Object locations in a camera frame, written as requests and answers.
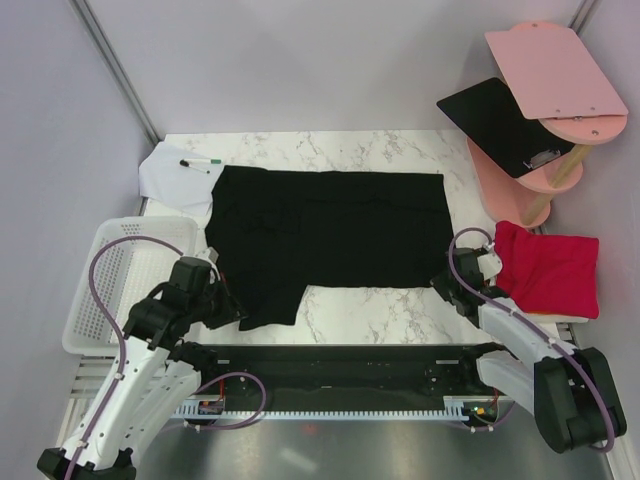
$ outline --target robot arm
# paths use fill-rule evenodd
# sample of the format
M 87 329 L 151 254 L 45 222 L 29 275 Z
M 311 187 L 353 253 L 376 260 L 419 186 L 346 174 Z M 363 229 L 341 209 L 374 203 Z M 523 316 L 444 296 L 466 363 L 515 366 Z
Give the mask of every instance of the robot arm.
M 38 469 L 48 478 L 135 478 L 135 467 L 172 413 L 200 387 L 202 375 L 215 376 L 214 352 L 193 343 L 176 344 L 194 323 L 217 328 L 242 318 L 242 309 L 224 284 L 211 283 L 212 273 L 208 262 L 183 257 L 174 265 L 167 283 L 132 307 L 123 329 L 127 352 L 124 370 L 118 373 L 118 355 L 86 420 L 61 449 L 42 454 Z M 154 298 L 160 293 L 160 299 Z M 163 366 L 165 375 L 141 401 Z M 103 407 L 105 398 L 108 401 Z M 83 441 L 88 429 L 90 435 Z
M 614 435 L 624 435 L 627 424 L 604 355 L 595 348 L 580 350 L 560 339 L 546 340 L 514 318 L 514 312 L 521 312 L 513 300 L 499 288 L 489 286 L 488 279 L 493 272 L 487 275 L 483 265 L 491 262 L 482 260 L 493 255 L 484 248 L 454 249 L 453 253 L 453 264 L 463 280 L 491 298 L 493 304 L 462 288 L 450 270 L 432 282 L 444 300 L 455 305 L 460 314 L 508 350 L 478 355 L 479 380 L 505 393 L 531 413 L 544 440 L 558 453 L 603 441 L 607 439 L 603 415 L 584 379 L 558 351 L 564 350 L 596 386 Z

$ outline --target marker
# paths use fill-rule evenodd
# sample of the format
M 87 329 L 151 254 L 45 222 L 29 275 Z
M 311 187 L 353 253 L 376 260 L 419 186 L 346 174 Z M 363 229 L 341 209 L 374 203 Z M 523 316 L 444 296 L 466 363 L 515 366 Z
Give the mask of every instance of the marker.
M 185 158 L 185 162 L 188 163 L 206 163 L 207 165 L 220 165 L 222 160 L 217 158 Z
M 182 167 L 187 167 L 187 168 L 193 168 L 194 170 L 198 170 L 199 172 L 202 173 L 206 173 L 207 175 L 211 172 L 209 172 L 209 170 L 205 169 L 205 168 L 198 168 L 195 165 L 191 165 L 189 162 L 187 162 L 186 160 L 180 160 L 180 166 Z

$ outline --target cable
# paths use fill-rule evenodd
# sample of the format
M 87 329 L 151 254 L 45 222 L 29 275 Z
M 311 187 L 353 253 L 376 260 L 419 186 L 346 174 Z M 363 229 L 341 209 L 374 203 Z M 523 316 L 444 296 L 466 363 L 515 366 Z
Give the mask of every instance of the cable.
M 116 373 L 120 375 L 124 372 L 124 368 L 126 365 L 127 347 L 124 342 L 124 336 L 122 334 L 122 330 L 120 330 L 120 326 L 118 325 L 118 322 L 116 322 L 116 319 L 109 313 L 109 310 L 107 310 L 107 307 L 100 299 L 100 295 L 98 295 L 98 289 L 96 288 L 94 276 L 95 276 L 96 265 L 98 264 L 98 260 L 100 260 L 102 255 L 104 255 L 107 250 L 114 247 L 115 245 L 119 245 L 120 243 L 130 242 L 134 240 L 144 240 L 147 242 L 157 243 L 158 245 L 165 246 L 173 250 L 174 252 L 176 252 L 178 255 L 182 256 L 182 252 L 180 250 L 178 250 L 176 247 L 174 247 L 170 243 L 165 242 L 164 240 L 159 240 L 153 237 L 147 237 L 146 235 L 131 235 L 128 237 L 118 238 L 117 240 L 107 243 L 104 247 L 98 250 L 98 252 L 95 254 L 93 259 L 91 260 L 91 264 L 89 265 L 89 290 L 91 292 L 91 296 L 93 297 L 93 301 L 96 302 L 98 309 L 100 310 L 100 312 L 102 312 L 104 317 L 107 319 L 107 321 L 109 322 L 109 325 L 111 325 L 111 328 L 116 334 L 116 338 L 118 339 L 120 362 L 118 363 L 118 368 L 116 370 Z M 89 421 L 89 424 L 87 425 L 87 429 L 84 431 L 84 434 L 82 435 L 82 437 L 80 437 L 79 443 L 81 445 L 86 444 L 89 438 L 91 437 L 91 433 L 93 433 L 93 429 L 96 427 L 96 424 L 98 423 L 98 420 L 100 420 L 100 417 L 102 416 L 102 413 L 104 412 L 105 408 L 107 408 L 107 404 L 109 403 L 109 400 L 111 400 L 111 397 L 113 397 L 113 393 L 115 392 L 119 382 L 120 380 L 116 378 L 114 378 L 111 381 L 111 385 L 109 385 L 109 389 L 107 390 L 107 393 L 102 398 L 100 405 L 98 405 L 98 408 L 96 409 L 96 413 L 93 415 L 93 417 Z M 78 446 L 76 448 L 76 451 L 73 453 L 71 457 L 71 461 L 69 462 L 69 467 L 67 468 L 67 472 L 64 475 L 64 480 L 71 480 L 71 476 L 73 475 L 73 468 L 78 463 L 78 460 L 80 459 L 80 455 L 82 455 L 83 448 L 84 448 L 83 446 Z
M 504 415 L 498 419 L 496 419 L 496 421 L 494 423 L 492 423 L 491 425 L 487 425 L 486 427 L 473 427 L 473 430 L 471 430 L 471 427 L 468 427 L 467 425 L 465 425 L 464 423 L 460 422 L 460 423 L 456 423 L 456 422 L 447 422 L 447 425 L 449 425 L 450 427 L 453 428 L 458 428 L 461 430 L 471 430 L 472 433 L 473 432 L 491 432 L 493 431 L 496 427 L 499 427 L 500 425 L 502 425 L 504 422 L 507 421 L 507 419 L 511 416 L 511 414 L 513 413 L 513 411 L 515 410 L 515 403 L 512 403 L 509 406 L 509 410 L 507 410 L 506 412 L 504 412 Z
M 493 400 L 491 400 L 491 404 L 489 404 L 489 408 L 493 408 L 498 405 L 498 399 L 500 398 L 500 392 L 497 388 L 493 389 Z
M 475 418 L 477 418 L 478 420 L 480 420 L 482 423 L 484 423 L 485 425 L 491 425 L 494 426 L 495 423 L 500 419 L 500 404 L 498 402 L 496 402 L 496 419 L 491 422 L 489 420 L 485 420 L 484 418 L 482 418 L 480 415 L 478 415 L 477 412 L 473 412 L 473 416 Z
M 207 426 L 202 426 L 202 427 L 200 427 L 201 431 L 202 430 L 237 430 L 238 428 L 248 427 L 248 426 L 253 425 L 254 423 L 256 423 L 258 417 L 264 411 L 264 407 L 267 404 L 267 389 L 264 387 L 264 383 L 262 383 L 258 377 L 256 377 L 255 375 L 253 375 L 251 373 L 247 373 L 247 372 L 230 372 L 230 373 L 225 373 L 224 375 L 220 375 L 219 377 L 214 378 L 210 382 L 205 383 L 198 390 L 193 392 L 193 395 L 197 395 L 198 393 L 201 393 L 201 392 L 205 391 L 211 385 L 215 385 L 216 383 L 218 383 L 218 382 L 220 382 L 220 381 L 222 381 L 222 380 L 224 380 L 226 378 L 231 378 L 231 377 L 247 377 L 247 378 L 253 380 L 254 382 L 256 382 L 258 384 L 258 387 L 260 388 L 260 391 L 262 392 L 262 401 L 260 402 L 260 406 L 253 413 L 253 415 L 251 415 L 246 420 L 242 420 L 241 422 L 234 423 L 232 425 L 207 425 Z M 168 427 L 163 428 L 162 430 L 160 430 L 160 433 L 168 432 L 170 430 L 174 430 L 174 429 L 180 428 L 182 426 L 193 428 L 193 426 L 189 425 L 189 424 L 177 423 L 177 424 L 170 425 Z
M 578 375 L 580 375 L 580 378 L 582 378 L 582 380 L 584 381 L 585 385 L 589 389 L 589 392 L 591 392 L 591 395 L 593 395 L 593 398 L 594 398 L 596 404 L 598 405 L 598 410 L 600 410 L 600 414 L 602 415 L 602 419 L 604 420 L 605 429 L 607 431 L 607 443 L 606 443 L 606 445 L 604 445 L 603 447 L 597 447 L 595 445 L 591 445 L 591 448 L 594 449 L 594 450 L 597 450 L 597 451 L 599 451 L 601 453 L 610 452 L 611 449 L 613 448 L 613 445 L 614 445 L 614 442 L 615 442 L 615 432 L 614 432 L 614 429 L 613 429 L 613 422 L 611 421 L 611 417 L 609 416 L 609 412 L 607 411 L 607 406 L 605 405 L 604 400 L 602 399 L 602 395 L 600 395 L 600 392 L 598 391 L 598 388 L 595 386 L 595 384 L 593 383 L 593 381 L 591 380 L 589 375 L 587 375 L 587 372 L 584 371 L 584 369 L 580 366 L 580 364 L 573 358 L 573 356 L 570 353 L 566 352 L 564 348 L 560 347 L 559 345 L 557 345 L 555 343 L 550 342 L 552 337 L 550 335 L 548 335 L 540 327 L 538 327 L 535 323 L 533 323 L 531 320 L 529 320 L 527 317 L 525 317 L 521 313 L 512 312 L 511 309 L 509 309 L 509 307 L 501 304 L 500 302 L 495 301 L 493 298 L 487 297 L 486 295 L 482 294 L 481 292 L 478 292 L 476 289 L 471 287 L 467 282 L 465 282 L 464 279 L 458 273 L 458 270 L 456 269 L 455 263 L 453 261 L 453 250 L 454 250 L 454 248 L 456 246 L 456 241 L 458 240 L 458 238 L 460 238 L 462 235 L 464 235 L 465 233 L 468 233 L 468 232 L 479 232 L 479 233 L 482 233 L 485 237 L 487 237 L 487 240 L 489 240 L 489 242 L 492 241 L 492 238 L 491 238 L 491 235 L 489 235 L 489 232 L 487 232 L 486 230 L 483 230 L 481 228 L 477 228 L 477 227 L 465 228 L 463 230 L 460 230 L 458 233 L 456 233 L 456 235 L 453 237 L 453 240 L 451 240 L 451 243 L 449 244 L 449 255 L 448 256 L 449 256 L 449 268 L 451 269 L 451 273 L 453 273 L 453 276 L 456 278 L 458 283 L 460 283 L 460 285 L 462 285 L 467 291 L 473 293 L 475 296 L 477 296 L 478 298 L 481 298 L 486 303 L 488 303 L 490 305 L 493 305 L 494 307 L 499 308 L 500 310 L 508 313 L 509 315 L 511 315 L 514 318 L 518 319 L 520 322 L 524 323 L 536 335 L 538 335 L 541 339 L 543 339 L 545 342 L 547 342 L 551 346 L 551 348 L 553 348 L 556 352 L 558 352 L 560 355 L 562 355 L 562 357 L 564 357 L 564 359 L 576 370 L 576 372 L 578 372 Z M 507 412 L 504 415 L 503 419 L 507 418 L 509 413 L 511 413 L 511 410 L 509 410 L 509 412 Z M 494 424 L 494 427 L 498 426 L 499 423 L 502 423 L 502 422 L 500 420 L 498 420 Z

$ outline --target red cloth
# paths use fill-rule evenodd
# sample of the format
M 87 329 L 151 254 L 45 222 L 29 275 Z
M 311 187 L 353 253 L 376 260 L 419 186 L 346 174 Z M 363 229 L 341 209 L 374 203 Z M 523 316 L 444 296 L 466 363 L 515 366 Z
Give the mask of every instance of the red cloth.
M 597 318 L 598 246 L 597 238 L 534 235 L 499 222 L 495 251 L 503 268 L 497 285 L 524 312 Z

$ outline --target pink clipboard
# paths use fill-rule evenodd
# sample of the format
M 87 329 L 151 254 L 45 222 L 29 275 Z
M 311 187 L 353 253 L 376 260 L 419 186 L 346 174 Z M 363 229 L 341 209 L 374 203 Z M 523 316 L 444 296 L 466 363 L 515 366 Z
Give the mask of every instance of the pink clipboard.
M 525 118 L 629 113 L 570 28 L 514 29 L 485 37 Z

